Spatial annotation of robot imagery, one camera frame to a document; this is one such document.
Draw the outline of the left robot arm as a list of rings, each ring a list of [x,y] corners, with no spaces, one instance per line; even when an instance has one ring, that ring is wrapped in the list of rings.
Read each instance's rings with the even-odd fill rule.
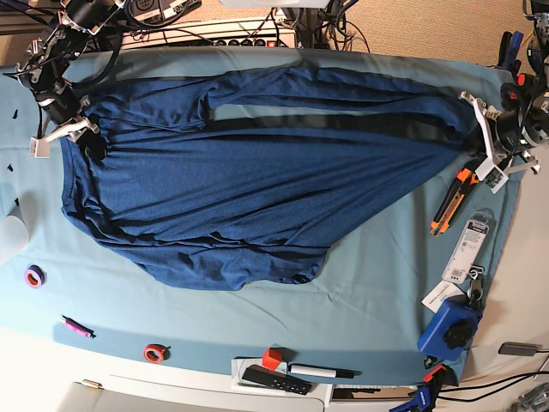
[[[518,35],[506,34],[500,44],[497,67],[508,70],[513,81],[500,88],[503,109],[487,105],[463,91],[459,99],[473,109],[482,135],[482,146],[458,178],[475,175],[478,181],[502,183],[510,174],[527,168],[540,171],[540,161],[531,153],[548,144],[548,2],[524,1],[524,17],[533,24],[527,47],[533,74],[519,71]]]

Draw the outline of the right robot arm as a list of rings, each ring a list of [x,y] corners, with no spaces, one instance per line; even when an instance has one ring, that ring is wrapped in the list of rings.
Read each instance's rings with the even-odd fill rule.
[[[27,48],[28,60],[6,74],[28,89],[38,106],[39,125],[29,143],[33,157],[48,158],[51,144],[66,138],[91,160],[105,159],[107,143],[100,136],[99,117],[85,113],[90,99],[77,93],[102,82],[114,67],[123,40],[117,15],[124,6],[124,1],[62,1],[61,9],[46,24],[44,34]],[[105,68],[83,82],[66,80],[63,75],[70,63],[107,26],[114,29],[115,42]]]

